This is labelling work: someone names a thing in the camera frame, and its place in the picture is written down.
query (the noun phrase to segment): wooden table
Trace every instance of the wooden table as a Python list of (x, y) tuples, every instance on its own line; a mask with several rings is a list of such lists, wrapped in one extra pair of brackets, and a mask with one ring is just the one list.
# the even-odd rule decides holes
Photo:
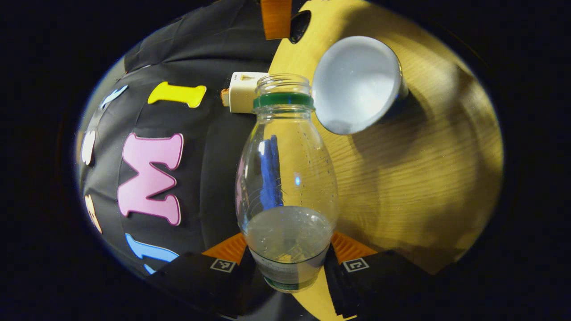
[[(313, 115), (337, 175), (337, 229), (437, 273), (474, 244), (498, 200), (504, 155), (489, 97), (456, 53), (400, 15), (363, 0), (312, 0), (303, 10), (312, 13), (307, 31), (295, 45), (282, 40), (270, 73), (312, 81), (329, 47), (364, 35), (396, 53), (413, 95), (354, 135), (332, 134)], [(342, 319), (323, 273), (295, 297), (319, 319)]]

